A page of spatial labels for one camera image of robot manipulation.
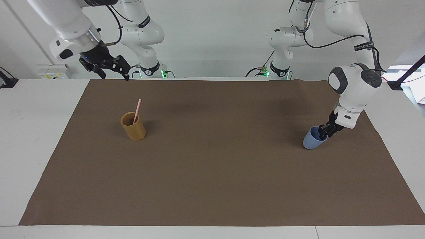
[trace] white device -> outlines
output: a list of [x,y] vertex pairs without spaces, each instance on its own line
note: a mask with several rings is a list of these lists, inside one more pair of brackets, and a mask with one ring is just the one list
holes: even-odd
[[27,0],[31,7],[52,26],[58,39],[50,48],[53,55],[60,60],[79,53],[80,63],[87,71],[97,73],[101,78],[106,74],[102,69],[120,73],[126,80],[130,77],[130,65],[122,56],[112,57],[107,46],[102,42],[99,29],[84,15],[86,6],[105,6],[115,4],[118,0]]
[[382,80],[375,72],[379,64],[372,50],[371,34],[361,15],[358,0],[295,0],[289,11],[292,26],[276,29],[269,38],[275,50],[269,66],[272,78],[286,79],[293,59],[289,49],[306,46],[307,42],[313,40],[310,19],[319,2],[324,3],[325,22],[330,31],[343,37],[362,35],[349,38],[355,46],[357,63],[336,67],[329,75],[329,84],[341,97],[329,122],[320,127],[325,138],[332,137],[343,128],[355,127],[358,116],[376,94]]
[[127,18],[134,22],[123,27],[121,44],[137,55],[142,78],[162,78],[167,66],[158,60],[150,45],[164,41],[164,30],[151,19],[143,0],[120,0],[120,3]]

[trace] pink stick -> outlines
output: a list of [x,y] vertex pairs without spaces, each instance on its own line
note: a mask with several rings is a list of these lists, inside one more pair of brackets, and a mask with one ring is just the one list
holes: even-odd
[[139,103],[137,103],[137,109],[136,109],[136,114],[134,115],[134,121],[133,124],[136,123],[136,119],[137,119],[137,115],[139,114],[139,109],[140,109],[140,105],[142,104],[142,100],[139,99]]

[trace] light blue cup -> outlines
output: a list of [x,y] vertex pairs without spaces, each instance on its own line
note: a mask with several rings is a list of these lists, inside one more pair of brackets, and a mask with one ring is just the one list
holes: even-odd
[[306,149],[315,149],[328,140],[320,140],[319,127],[312,127],[304,138],[303,145]]

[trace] brown cup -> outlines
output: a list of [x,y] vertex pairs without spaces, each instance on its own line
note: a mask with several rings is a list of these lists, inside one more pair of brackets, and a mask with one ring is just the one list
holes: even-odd
[[125,113],[121,117],[121,125],[132,141],[140,141],[145,138],[146,130],[139,116],[137,116],[136,123],[133,124],[135,115],[135,112]]

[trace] white table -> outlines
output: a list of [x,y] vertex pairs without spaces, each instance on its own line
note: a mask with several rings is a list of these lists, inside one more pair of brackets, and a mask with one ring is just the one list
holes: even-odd
[[[256,81],[258,77],[202,80]],[[13,89],[0,89],[0,238],[425,238],[425,225],[277,228],[17,227],[88,81],[21,80]],[[368,105],[366,112],[424,210],[425,118],[403,92],[392,91],[386,84]]]

